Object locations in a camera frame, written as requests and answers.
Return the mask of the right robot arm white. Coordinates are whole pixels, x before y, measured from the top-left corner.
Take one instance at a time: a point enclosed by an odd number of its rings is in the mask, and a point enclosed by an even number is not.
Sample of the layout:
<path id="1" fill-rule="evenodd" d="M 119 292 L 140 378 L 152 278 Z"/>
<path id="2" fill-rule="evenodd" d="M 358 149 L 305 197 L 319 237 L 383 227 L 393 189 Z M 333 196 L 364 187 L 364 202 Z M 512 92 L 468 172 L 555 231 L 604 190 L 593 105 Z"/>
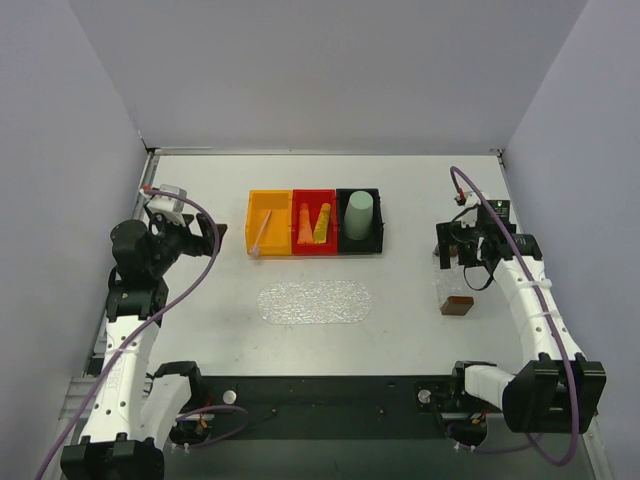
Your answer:
<path id="1" fill-rule="evenodd" d="M 523 365 L 516 374 L 485 361 L 460 361 L 464 393 L 498 408 L 515 433 L 586 432 L 606 384 L 603 365 L 585 358 L 552 295 L 534 236 L 517 232 L 504 208 L 479 208 L 474 225 L 459 218 L 436 226 L 441 269 L 483 268 L 502 291 L 514 320 Z"/>

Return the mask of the black plastic bin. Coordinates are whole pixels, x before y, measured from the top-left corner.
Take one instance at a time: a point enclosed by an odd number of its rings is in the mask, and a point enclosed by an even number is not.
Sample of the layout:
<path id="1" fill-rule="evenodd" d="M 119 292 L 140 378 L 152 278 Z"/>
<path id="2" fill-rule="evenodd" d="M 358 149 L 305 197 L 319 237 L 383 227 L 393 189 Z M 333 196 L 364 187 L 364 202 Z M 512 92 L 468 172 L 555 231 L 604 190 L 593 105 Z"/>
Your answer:
<path id="1" fill-rule="evenodd" d="M 374 255 L 383 251 L 384 222 L 379 190 L 337 189 L 340 255 Z"/>

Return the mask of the mint green cup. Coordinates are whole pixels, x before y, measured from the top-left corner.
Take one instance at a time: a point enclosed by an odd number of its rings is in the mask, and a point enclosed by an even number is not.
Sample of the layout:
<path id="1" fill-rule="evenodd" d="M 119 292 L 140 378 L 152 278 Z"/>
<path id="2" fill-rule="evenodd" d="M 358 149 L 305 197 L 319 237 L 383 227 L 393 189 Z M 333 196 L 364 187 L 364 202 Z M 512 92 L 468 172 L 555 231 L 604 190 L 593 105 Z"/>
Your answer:
<path id="1" fill-rule="evenodd" d="M 373 219 L 374 199 L 364 190 L 358 190 L 349 196 L 345 214 L 345 235 L 355 241 L 365 239 L 370 232 Z"/>

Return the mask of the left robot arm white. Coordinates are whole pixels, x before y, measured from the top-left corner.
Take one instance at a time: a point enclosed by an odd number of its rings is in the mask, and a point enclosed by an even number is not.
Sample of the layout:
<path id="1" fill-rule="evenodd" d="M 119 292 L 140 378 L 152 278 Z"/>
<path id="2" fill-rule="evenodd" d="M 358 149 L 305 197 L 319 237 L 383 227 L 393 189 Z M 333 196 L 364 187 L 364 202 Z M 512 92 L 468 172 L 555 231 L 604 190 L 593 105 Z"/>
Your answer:
<path id="1" fill-rule="evenodd" d="M 213 258 L 227 227 L 202 213 L 163 213 L 150 221 L 127 220 L 110 234 L 116 265 L 106 300 L 106 349 L 90 390 L 90 415 L 75 445 L 63 448 L 69 479 L 161 479 L 162 449 L 176 416 L 203 406 L 206 388 L 193 361 L 169 362 L 143 393 L 149 357 L 162 325 L 169 289 L 164 274 L 181 255 Z"/>

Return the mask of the clear toothbrush holder brown ends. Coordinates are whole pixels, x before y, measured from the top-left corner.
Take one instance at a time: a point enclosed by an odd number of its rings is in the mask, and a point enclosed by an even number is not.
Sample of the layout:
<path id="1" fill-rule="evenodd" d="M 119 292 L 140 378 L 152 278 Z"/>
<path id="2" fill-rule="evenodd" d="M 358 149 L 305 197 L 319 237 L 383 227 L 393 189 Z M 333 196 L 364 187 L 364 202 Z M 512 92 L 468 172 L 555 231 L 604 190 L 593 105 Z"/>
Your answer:
<path id="1" fill-rule="evenodd" d="M 474 306 L 473 291 L 467 285 L 463 268 L 455 265 L 451 269 L 439 269 L 436 265 L 435 289 L 439 310 L 443 316 L 464 317 Z"/>

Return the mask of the yellow toothpaste tube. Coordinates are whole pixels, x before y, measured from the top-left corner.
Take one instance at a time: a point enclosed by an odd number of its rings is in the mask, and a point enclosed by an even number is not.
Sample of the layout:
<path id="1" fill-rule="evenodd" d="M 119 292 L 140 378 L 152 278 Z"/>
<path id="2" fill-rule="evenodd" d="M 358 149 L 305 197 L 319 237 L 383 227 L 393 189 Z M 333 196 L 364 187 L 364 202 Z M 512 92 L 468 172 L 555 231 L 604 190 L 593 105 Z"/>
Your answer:
<path id="1" fill-rule="evenodd" d="M 327 242 L 327 234 L 330 224 L 331 204 L 323 203 L 321 205 L 316 224 L 313 231 L 313 241 L 315 244 L 325 244 Z"/>

